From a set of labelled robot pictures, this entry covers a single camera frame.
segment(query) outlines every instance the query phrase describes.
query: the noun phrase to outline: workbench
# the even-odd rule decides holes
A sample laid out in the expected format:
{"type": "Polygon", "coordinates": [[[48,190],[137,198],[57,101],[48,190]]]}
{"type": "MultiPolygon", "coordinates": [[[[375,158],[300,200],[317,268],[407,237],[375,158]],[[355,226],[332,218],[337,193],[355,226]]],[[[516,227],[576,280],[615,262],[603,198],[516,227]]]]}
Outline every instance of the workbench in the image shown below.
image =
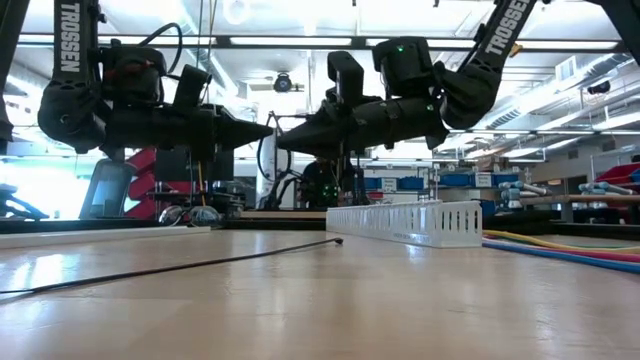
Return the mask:
{"type": "MultiPolygon", "coordinates": [[[[2,250],[0,289],[252,254],[334,236],[224,230],[2,250]]],[[[344,239],[342,246],[1,297],[2,357],[640,358],[637,276],[484,248],[344,239]]]]}

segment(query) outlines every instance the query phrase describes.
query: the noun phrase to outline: ceiling duct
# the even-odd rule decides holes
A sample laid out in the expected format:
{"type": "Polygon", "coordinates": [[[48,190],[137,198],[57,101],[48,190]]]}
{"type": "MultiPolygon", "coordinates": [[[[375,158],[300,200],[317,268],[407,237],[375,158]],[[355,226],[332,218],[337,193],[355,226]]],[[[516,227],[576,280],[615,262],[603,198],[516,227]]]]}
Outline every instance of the ceiling duct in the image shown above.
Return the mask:
{"type": "Polygon", "coordinates": [[[558,99],[560,94],[563,94],[569,89],[592,85],[600,81],[612,70],[618,69],[633,61],[633,57],[629,54],[604,55],[593,61],[589,61],[589,59],[592,58],[592,56],[572,58],[575,60],[570,60],[558,65],[561,68],[556,69],[558,70],[556,71],[556,77],[516,97],[500,109],[492,111],[489,116],[480,120],[476,128],[496,129],[510,121],[527,115],[531,111],[551,105],[558,99]],[[575,67],[566,69],[568,64],[572,64],[572,66],[575,67]]]}
{"type": "Polygon", "coordinates": [[[7,85],[10,85],[9,89],[19,90],[26,96],[37,98],[41,96],[42,89],[47,84],[49,84],[49,80],[46,77],[33,72],[19,62],[14,61],[11,63],[11,70],[9,70],[9,76],[7,77],[7,85]]]}

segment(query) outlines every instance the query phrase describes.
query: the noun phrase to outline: black cable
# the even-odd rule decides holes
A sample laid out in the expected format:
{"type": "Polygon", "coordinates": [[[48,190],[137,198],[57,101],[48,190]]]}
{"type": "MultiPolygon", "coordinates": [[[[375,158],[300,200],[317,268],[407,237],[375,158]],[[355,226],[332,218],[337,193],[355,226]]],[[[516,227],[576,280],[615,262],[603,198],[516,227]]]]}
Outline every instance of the black cable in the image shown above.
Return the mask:
{"type": "Polygon", "coordinates": [[[233,262],[233,261],[256,259],[260,257],[266,257],[266,256],[277,255],[285,252],[300,250],[300,249],[304,249],[312,246],[320,246],[330,242],[336,242],[337,244],[342,244],[343,240],[341,238],[332,238],[328,240],[312,242],[309,244],[292,246],[288,248],[277,249],[277,250],[251,254],[251,255],[235,256],[235,257],[217,259],[217,260],[199,261],[199,262],[189,263],[184,265],[168,266],[168,267],[162,267],[162,268],[156,268],[156,269],[150,269],[150,270],[131,271],[131,272],[126,272],[121,274],[97,276],[97,277],[88,278],[88,279],[74,280],[74,281],[67,281],[67,282],[62,282],[57,284],[38,286],[30,289],[3,290],[3,291],[0,291],[0,294],[41,293],[41,292],[56,290],[61,288],[73,288],[73,287],[79,287],[79,286],[93,285],[93,284],[98,284],[98,283],[107,282],[107,281],[159,274],[159,273],[169,272],[169,271],[191,269],[195,267],[208,266],[208,265],[217,265],[217,264],[223,264],[223,263],[233,262]]]}
{"type": "Polygon", "coordinates": [[[200,68],[200,34],[202,34],[202,14],[204,12],[204,0],[200,0],[200,15],[198,16],[198,45],[196,46],[196,69],[200,68]]]}
{"type": "Polygon", "coordinates": [[[182,55],[182,29],[180,28],[180,25],[178,25],[177,23],[168,23],[158,30],[154,31],[151,35],[147,36],[138,44],[138,46],[147,46],[151,41],[153,41],[153,39],[157,38],[158,36],[160,36],[160,34],[171,28],[175,28],[178,31],[178,49],[176,57],[173,59],[173,63],[171,63],[171,66],[169,67],[169,71],[167,71],[169,74],[176,69],[176,67],[178,66],[178,61],[180,61],[180,56],[182,55]]]}
{"type": "Polygon", "coordinates": [[[191,151],[187,150],[189,153],[189,208],[193,207],[193,158],[191,157],[191,151]]]}
{"type": "MultiPolygon", "coordinates": [[[[267,117],[267,123],[265,124],[265,126],[269,126],[269,123],[271,122],[272,117],[275,119],[275,114],[273,113],[273,111],[269,112],[269,116],[267,117]]],[[[264,138],[261,138],[260,141],[258,141],[258,150],[256,152],[256,162],[258,163],[258,171],[260,171],[260,175],[262,175],[263,178],[269,180],[269,177],[267,176],[267,174],[265,174],[264,169],[262,168],[262,162],[260,161],[263,142],[264,142],[264,138]]]]}
{"type": "MultiPolygon", "coordinates": [[[[284,134],[284,131],[282,130],[282,127],[280,127],[280,117],[276,116],[276,114],[271,111],[269,112],[269,117],[267,117],[267,123],[265,124],[265,126],[269,126],[269,123],[271,123],[271,119],[273,118],[273,120],[276,123],[276,131],[280,131],[281,134],[284,134]]],[[[261,138],[258,141],[258,150],[256,152],[256,162],[258,163],[258,171],[260,171],[260,175],[262,175],[263,178],[269,180],[269,177],[266,176],[265,172],[264,172],[264,168],[262,167],[262,162],[260,161],[260,154],[262,154],[262,143],[264,142],[264,138],[261,138]]],[[[284,172],[288,173],[291,170],[291,166],[293,165],[293,155],[291,154],[291,150],[287,150],[287,167],[285,168],[284,172]]]]}

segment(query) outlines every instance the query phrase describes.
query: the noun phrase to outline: security camera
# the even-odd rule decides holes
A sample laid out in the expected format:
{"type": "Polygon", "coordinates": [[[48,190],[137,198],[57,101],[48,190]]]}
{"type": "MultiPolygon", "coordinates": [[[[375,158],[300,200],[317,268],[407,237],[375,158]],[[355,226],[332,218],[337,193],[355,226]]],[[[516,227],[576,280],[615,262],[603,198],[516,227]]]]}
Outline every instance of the security camera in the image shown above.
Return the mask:
{"type": "Polygon", "coordinates": [[[273,90],[278,93],[289,92],[292,86],[293,83],[291,82],[291,79],[289,79],[289,74],[280,73],[278,74],[276,81],[273,83],[273,90]]]}

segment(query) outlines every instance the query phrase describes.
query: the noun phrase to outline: fluorescent light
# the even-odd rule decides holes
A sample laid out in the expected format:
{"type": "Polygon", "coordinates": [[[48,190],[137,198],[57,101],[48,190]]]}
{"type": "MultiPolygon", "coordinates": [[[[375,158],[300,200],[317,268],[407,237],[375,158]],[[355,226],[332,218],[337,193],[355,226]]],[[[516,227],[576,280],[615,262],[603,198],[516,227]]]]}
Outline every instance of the fluorescent light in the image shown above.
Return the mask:
{"type": "Polygon", "coordinates": [[[385,42],[389,39],[367,39],[366,44],[367,46],[376,46],[378,44],[380,44],[381,42],[385,42]]]}
{"type": "Polygon", "coordinates": [[[591,130],[540,130],[538,135],[593,135],[591,130]]]}
{"type": "Polygon", "coordinates": [[[350,38],[329,37],[232,37],[234,45],[271,45],[271,46],[348,46],[350,38]]]}
{"type": "Polygon", "coordinates": [[[509,163],[543,163],[545,159],[509,159],[509,163]]]}
{"type": "Polygon", "coordinates": [[[569,145],[569,144],[571,144],[571,143],[574,143],[574,142],[576,142],[576,141],[578,141],[578,138],[562,140],[562,141],[559,141],[559,142],[557,142],[557,143],[555,143],[555,144],[552,144],[552,145],[547,146],[545,149],[547,149],[547,150],[555,150],[555,149],[559,149],[559,148],[561,148],[561,147],[563,147],[563,146],[567,146],[567,145],[569,145]]]}
{"type": "Polygon", "coordinates": [[[473,40],[464,39],[427,39],[430,47],[439,48],[472,48],[475,45],[473,40]]]}
{"type": "MultiPolygon", "coordinates": [[[[118,35],[118,34],[112,34],[112,35],[100,35],[98,36],[98,42],[100,44],[109,44],[111,42],[111,39],[118,39],[122,42],[122,44],[124,45],[137,45],[139,43],[141,43],[144,39],[146,38],[146,36],[138,36],[138,35],[118,35]]],[[[21,34],[20,38],[18,40],[19,43],[21,44],[32,44],[32,45],[39,45],[39,44],[50,44],[53,45],[53,35],[32,35],[32,34],[21,34]]],[[[185,36],[182,38],[182,43],[184,45],[208,45],[209,44],[209,37],[207,36],[202,36],[202,37],[198,37],[198,36],[185,36]]],[[[212,37],[211,38],[211,43],[215,44],[216,43],[216,38],[212,37]]],[[[156,45],[156,46],[177,46],[178,45],[178,36],[158,36],[157,38],[153,39],[150,43],[150,45],[156,45]]]]}
{"type": "Polygon", "coordinates": [[[640,113],[615,116],[593,126],[594,130],[608,130],[632,124],[640,120],[640,113]]]}
{"type": "Polygon", "coordinates": [[[515,150],[511,150],[508,151],[504,154],[502,154],[502,156],[504,157],[520,157],[520,156],[525,156],[525,155],[529,155],[532,154],[536,151],[540,150],[540,148],[522,148],[522,149],[515,149],[515,150]]]}
{"type": "Polygon", "coordinates": [[[617,41],[517,41],[525,49],[548,50],[611,50],[618,46],[617,41]]]}
{"type": "Polygon", "coordinates": [[[493,134],[493,135],[506,135],[506,134],[529,134],[529,130],[473,130],[474,134],[493,134]]]}
{"type": "Polygon", "coordinates": [[[623,135],[640,135],[640,131],[638,130],[611,130],[604,131],[606,135],[615,135],[615,136],[623,136],[623,135]]]}
{"type": "MultiPolygon", "coordinates": [[[[475,44],[473,40],[466,39],[429,39],[425,38],[429,47],[435,48],[451,48],[451,49],[471,49],[475,44]]],[[[371,38],[367,39],[367,46],[376,46],[381,42],[389,40],[388,38],[371,38]]]]}

